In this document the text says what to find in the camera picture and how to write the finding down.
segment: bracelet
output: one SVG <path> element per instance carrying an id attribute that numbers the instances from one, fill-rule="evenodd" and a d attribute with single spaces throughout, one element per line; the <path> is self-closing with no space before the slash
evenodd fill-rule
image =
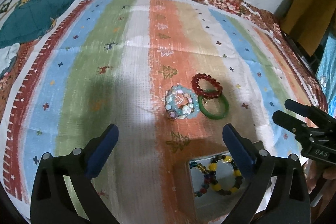
<path id="1" fill-rule="evenodd" d="M 206 194 L 206 192 L 208 191 L 208 189 L 210 187 L 210 181 L 205 178 L 205 175 L 209 174 L 209 170 L 207 170 L 203 164 L 198 163 L 196 161 L 190 162 L 189 167 L 190 167 L 190 169 L 193 168 L 193 167 L 196 167 L 197 169 L 199 169 L 204 174 L 204 181 L 202 183 L 201 189 L 199 189 L 199 191 L 194 192 L 195 197 L 197 197 L 197 196 L 201 197 L 203 194 Z"/>
<path id="2" fill-rule="evenodd" d="M 219 102 L 221 103 L 221 105 L 224 106 L 224 110 L 221 114 L 218 114 L 218 115 L 215 115 L 215 114 L 211 114 L 210 112 L 208 112 L 202 101 L 203 101 L 203 98 L 204 96 L 203 95 L 199 95 L 198 96 L 198 102 L 199 102 L 199 110 L 205 115 L 207 116 L 209 119 L 211 120 L 220 120 L 220 119 L 223 119 L 225 118 L 225 116 L 228 114 L 229 112 L 229 109 L 230 109 L 230 105 L 229 105 L 229 102 L 227 101 L 226 97 L 221 94 L 218 98 Z"/>
<path id="3" fill-rule="evenodd" d="M 235 184 L 228 191 L 223 190 L 222 186 L 216 180 L 217 162 L 219 160 L 227 162 L 231 164 L 233 167 L 233 175 L 235 176 Z M 217 155 L 216 157 L 212 158 L 209 164 L 209 175 L 211 176 L 210 178 L 211 188 L 214 191 L 218 192 L 220 195 L 231 195 L 232 193 L 237 192 L 243 183 L 242 174 L 240 173 L 236 163 L 234 162 L 231 156 Z"/>
<path id="4" fill-rule="evenodd" d="M 204 79 L 211 83 L 216 90 L 202 90 L 199 86 L 199 80 Z M 193 76 L 193 79 L 191 81 L 192 87 L 197 95 L 203 95 L 204 98 L 206 99 L 213 99 L 213 98 L 218 98 L 222 92 L 223 92 L 223 87 L 221 86 L 220 82 L 217 82 L 215 78 L 212 78 L 210 75 L 206 75 L 205 73 L 198 73 L 195 76 Z"/>
<path id="5" fill-rule="evenodd" d="M 175 103 L 175 99 L 180 99 L 182 103 L 183 99 L 188 100 L 188 104 L 179 108 Z M 181 85 L 173 86 L 165 98 L 165 109 L 168 110 L 168 119 L 174 121 L 176 119 L 194 118 L 199 113 L 199 103 L 196 94 Z"/>

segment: striped blanket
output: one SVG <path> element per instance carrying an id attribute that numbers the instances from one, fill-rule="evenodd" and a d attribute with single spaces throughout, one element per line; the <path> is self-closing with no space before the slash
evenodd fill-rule
<path id="1" fill-rule="evenodd" d="M 228 116 L 169 121 L 167 90 L 191 88 L 196 73 L 221 83 Z M 277 41 L 236 15 L 185 0 L 76 0 L 12 86 L 0 125 L 0 179 L 29 218 L 41 155 L 67 155 L 114 123 L 119 142 L 93 180 L 106 206 L 122 223 L 188 223 L 176 203 L 174 163 L 225 151 L 227 123 L 272 155 L 299 155 L 272 114 L 288 98 L 317 104 L 309 97 Z"/>

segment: red beaded bracelet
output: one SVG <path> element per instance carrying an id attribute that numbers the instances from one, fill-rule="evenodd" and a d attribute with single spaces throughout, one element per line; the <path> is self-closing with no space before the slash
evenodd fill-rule
<path id="1" fill-rule="evenodd" d="M 204 90 L 202 90 L 198 84 L 200 79 L 204 79 L 208 81 L 209 83 L 211 83 L 217 89 L 217 91 L 204 92 Z M 218 98 L 223 92 L 223 87 L 221 86 L 220 82 L 217 82 L 215 78 L 212 78 L 210 75 L 206 75 L 205 73 L 202 73 L 202 74 L 198 73 L 195 76 L 193 76 L 191 84 L 192 84 L 192 87 L 195 93 L 197 95 L 202 95 L 203 98 L 206 98 L 206 99 Z"/>

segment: metal bolt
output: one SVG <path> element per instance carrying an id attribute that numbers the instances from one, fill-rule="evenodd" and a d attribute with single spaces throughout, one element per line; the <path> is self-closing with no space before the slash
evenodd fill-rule
<path id="1" fill-rule="evenodd" d="M 75 148 L 75 149 L 72 151 L 72 153 L 73 153 L 74 155 L 79 155 L 80 153 L 82 153 L 82 149 L 81 149 L 81 148 Z"/>
<path id="2" fill-rule="evenodd" d="M 295 155 L 295 154 L 291 154 L 291 159 L 292 159 L 292 160 L 298 160 L 299 158 L 298 158 L 297 155 Z"/>
<path id="3" fill-rule="evenodd" d="M 268 152 L 265 149 L 260 149 L 259 154 L 262 155 L 262 156 L 267 156 Z"/>
<path id="4" fill-rule="evenodd" d="M 42 159 L 46 160 L 50 157 L 50 153 L 44 153 Z"/>

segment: teal cloth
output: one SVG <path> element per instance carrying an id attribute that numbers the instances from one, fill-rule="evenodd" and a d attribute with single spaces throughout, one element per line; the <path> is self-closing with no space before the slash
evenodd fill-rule
<path id="1" fill-rule="evenodd" d="M 21 0 L 0 30 L 0 48 L 24 43 L 43 36 L 74 0 Z"/>

